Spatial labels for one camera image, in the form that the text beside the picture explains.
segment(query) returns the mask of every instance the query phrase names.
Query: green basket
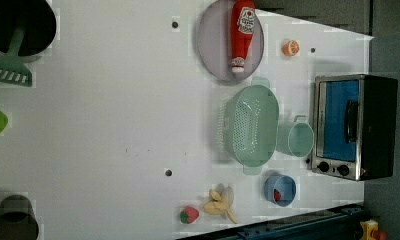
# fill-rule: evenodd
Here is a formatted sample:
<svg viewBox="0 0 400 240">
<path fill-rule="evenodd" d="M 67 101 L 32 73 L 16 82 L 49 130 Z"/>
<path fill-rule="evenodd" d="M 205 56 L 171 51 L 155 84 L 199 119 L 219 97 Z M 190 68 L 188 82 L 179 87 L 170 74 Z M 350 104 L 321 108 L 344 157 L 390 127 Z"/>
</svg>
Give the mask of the green basket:
<svg viewBox="0 0 400 240">
<path fill-rule="evenodd" d="M 225 109 L 225 149 L 244 166 L 244 173 L 257 175 L 273 155 L 278 129 L 278 101 L 269 81 L 255 77 L 250 87 L 238 92 Z"/>
</svg>

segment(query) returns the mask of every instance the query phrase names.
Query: hole in table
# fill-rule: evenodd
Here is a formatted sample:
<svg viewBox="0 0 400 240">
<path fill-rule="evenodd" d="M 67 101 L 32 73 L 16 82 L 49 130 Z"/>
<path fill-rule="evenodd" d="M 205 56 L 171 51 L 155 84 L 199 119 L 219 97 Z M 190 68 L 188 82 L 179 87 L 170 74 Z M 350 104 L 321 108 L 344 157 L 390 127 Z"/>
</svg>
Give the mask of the hole in table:
<svg viewBox="0 0 400 240">
<path fill-rule="evenodd" d="M 165 172 L 165 176 L 167 176 L 167 177 L 170 177 L 170 176 L 172 176 L 172 170 L 166 170 L 166 172 Z"/>
</svg>

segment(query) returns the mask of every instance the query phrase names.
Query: ketchup label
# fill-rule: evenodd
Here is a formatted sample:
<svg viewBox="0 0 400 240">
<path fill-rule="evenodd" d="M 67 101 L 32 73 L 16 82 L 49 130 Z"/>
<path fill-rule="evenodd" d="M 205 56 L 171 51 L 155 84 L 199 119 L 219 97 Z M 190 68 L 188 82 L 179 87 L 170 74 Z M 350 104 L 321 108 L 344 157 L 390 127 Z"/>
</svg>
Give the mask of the ketchup label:
<svg viewBox="0 0 400 240">
<path fill-rule="evenodd" d="M 238 18 L 238 31 L 244 34 L 253 34 L 254 29 L 254 9 L 243 7 Z"/>
<path fill-rule="evenodd" d="M 236 58 L 232 59 L 232 65 L 233 66 L 243 67 L 244 66 L 244 59 L 241 58 L 241 57 L 236 57 Z"/>
</svg>

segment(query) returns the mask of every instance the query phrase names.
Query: green spatula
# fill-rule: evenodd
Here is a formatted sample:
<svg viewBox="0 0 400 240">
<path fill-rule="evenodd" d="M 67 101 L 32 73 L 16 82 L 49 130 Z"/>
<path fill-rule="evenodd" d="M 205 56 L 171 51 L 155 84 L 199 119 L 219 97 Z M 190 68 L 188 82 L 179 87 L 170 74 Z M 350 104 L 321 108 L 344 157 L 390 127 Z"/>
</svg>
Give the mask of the green spatula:
<svg viewBox="0 0 400 240">
<path fill-rule="evenodd" d="M 32 73 L 23 64 L 18 53 L 26 31 L 26 17 L 22 16 L 17 22 L 9 51 L 0 57 L 0 82 L 19 86 L 32 86 Z"/>
</svg>

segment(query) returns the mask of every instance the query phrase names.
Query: black pan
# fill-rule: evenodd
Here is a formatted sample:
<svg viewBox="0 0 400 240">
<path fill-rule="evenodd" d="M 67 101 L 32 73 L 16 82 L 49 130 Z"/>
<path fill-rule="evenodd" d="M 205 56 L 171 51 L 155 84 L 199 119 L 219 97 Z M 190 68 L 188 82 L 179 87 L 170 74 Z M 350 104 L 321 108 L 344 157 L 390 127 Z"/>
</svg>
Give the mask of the black pan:
<svg viewBox="0 0 400 240">
<path fill-rule="evenodd" d="M 19 56 L 36 55 L 44 51 L 56 35 L 54 12 L 45 0 L 0 0 L 0 51 L 9 50 L 16 20 L 27 11 L 28 22 Z"/>
</svg>

